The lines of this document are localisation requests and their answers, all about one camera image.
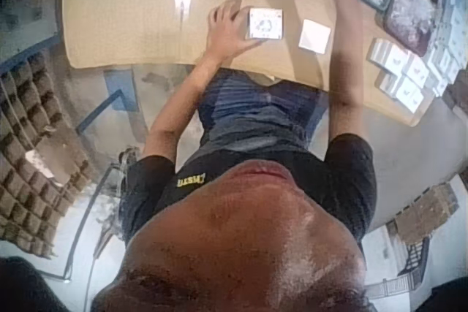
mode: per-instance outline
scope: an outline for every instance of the clear plastic bag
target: clear plastic bag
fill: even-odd
[[[434,26],[436,6],[432,0],[393,0],[390,11],[389,25],[410,47],[417,47],[421,36]]]

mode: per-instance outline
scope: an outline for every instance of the black t-shirt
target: black t-shirt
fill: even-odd
[[[297,185],[340,220],[358,242],[366,234],[377,199],[372,149],[362,138],[343,134],[330,143],[324,161],[305,150],[219,150],[185,164],[176,174],[174,163],[165,157],[141,159],[129,170],[128,191],[121,203],[125,243],[155,214],[250,159],[282,164]]]

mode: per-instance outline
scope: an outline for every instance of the yellow logo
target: yellow logo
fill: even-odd
[[[193,175],[192,177],[178,179],[177,187],[181,188],[182,186],[188,186],[189,184],[204,184],[205,176],[206,176],[206,173],[203,173],[202,175]]]

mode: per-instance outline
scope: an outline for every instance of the fingers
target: fingers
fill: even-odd
[[[241,11],[236,15],[234,19],[234,24],[237,27],[242,26],[243,23],[247,22],[247,18],[249,17],[250,9],[253,7],[243,7]]]
[[[239,8],[241,4],[241,0],[227,0],[219,7],[219,14],[218,16],[220,20],[226,21],[230,20],[233,16],[234,9],[237,7]]]
[[[211,9],[208,13],[208,26],[209,28],[213,28],[216,23],[216,12],[218,11],[218,7]]]
[[[259,45],[266,42],[266,39],[245,39],[241,43],[242,52],[258,47]]]

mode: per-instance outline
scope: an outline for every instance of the white paper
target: white paper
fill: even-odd
[[[314,21],[304,20],[299,47],[325,54],[330,33],[331,28]]]

